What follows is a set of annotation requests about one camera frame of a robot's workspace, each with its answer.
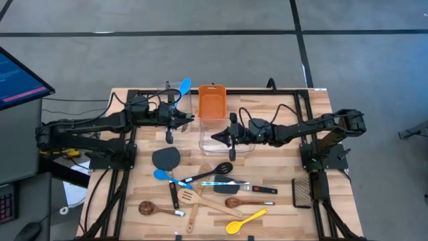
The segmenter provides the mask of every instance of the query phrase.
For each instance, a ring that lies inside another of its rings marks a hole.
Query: black ladle
[[[214,174],[224,175],[224,174],[228,174],[229,172],[231,172],[232,169],[233,169],[233,165],[230,162],[224,162],[224,163],[220,163],[218,166],[216,166],[216,168],[214,170],[212,170],[210,172],[199,174],[199,175],[196,175],[193,177],[184,178],[181,181],[183,183],[189,183],[189,182],[192,182],[194,180],[198,180],[202,177],[206,177],[208,175],[214,175]]]

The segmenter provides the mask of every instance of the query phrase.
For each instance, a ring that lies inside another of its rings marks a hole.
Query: keyboard
[[[0,224],[18,218],[17,200],[15,183],[0,185]]]

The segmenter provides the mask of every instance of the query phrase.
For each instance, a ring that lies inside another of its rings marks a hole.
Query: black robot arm
[[[224,131],[211,136],[231,147],[230,159],[235,159],[235,145],[238,144],[268,144],[281,147],[296,137],[302,137],[320,131],[330,131],[321,142],[318,151],[329,149],[346,137],[357,137],[366,131],[362,118],[363,113],[354,109],[342,109],[331,114],[301,122],[291,126],[275,125],[260,118],[252,118],[248,128],[244,128],[237,121],[235,113],[230,114],[231,125]]]
[[[65,148],[87,149],[102,155],[122,155],[126,152],[124,139],[98,140],[79,134],[99,131],[128,133],[133,127],[154,126],[176,129],[193,121],[192,114],[177,110],[173,105],[160,102],[150,110],[148,98],[135,96],[124,103],[124,110],[106,117],[80,120],[56,120],[35,130],[37,147],[42,151],[61,151]]]

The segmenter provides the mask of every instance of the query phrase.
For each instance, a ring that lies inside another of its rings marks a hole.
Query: blue spoon
[[[156,179],[158,179],[158,180],[169,180],[169,181],[172,181],[172,182],[174,182],[174,183],[179,184],[179,185],[180,185],[180,186],[182,186],[182,187],[186,187],[186,188],[189,188],[189,189],[193,189],[192,185],[189,185],[189,184],[187,184],[187,183],[183,183],[182,181],[179,181],[179,180],[177,180],[177,179],[174,179],[174,178],[172,178],[172,177],[169,177],[169,176],[165,173],[165,171],[162,171],[162,170],[160,170],[160,169],[157,169],[156,171],[154,171],[153,175],[154,175],[154,177],[155,177]]]
[[[180,87],[179,87],[179,91],[181,93],[181,98],[188,93],[188,91],[190,90],[190,86],[192,85],[192,80],[189,78],[185,78],[181,83],[180,83]]]

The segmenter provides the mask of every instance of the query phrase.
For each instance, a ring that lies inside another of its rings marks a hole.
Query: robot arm
[[[230,114],[231,125],[224,131],[211,136],[231,147],[229,158],[235,159],[235,145],[238,144],[268,144],[273,147],[281,147],[296,137],[302,137],[320,131],[330,131],[322,139],[319,151],[329,149],[346,137],[357,137],[366,131],[362,118],[363,113],[354,109],[342,109],[332,114],[301,122],[291,126],[275,125],[260,118],[253,118],[248,122],[248,128],[244,128],[237,121],[235,113]]]

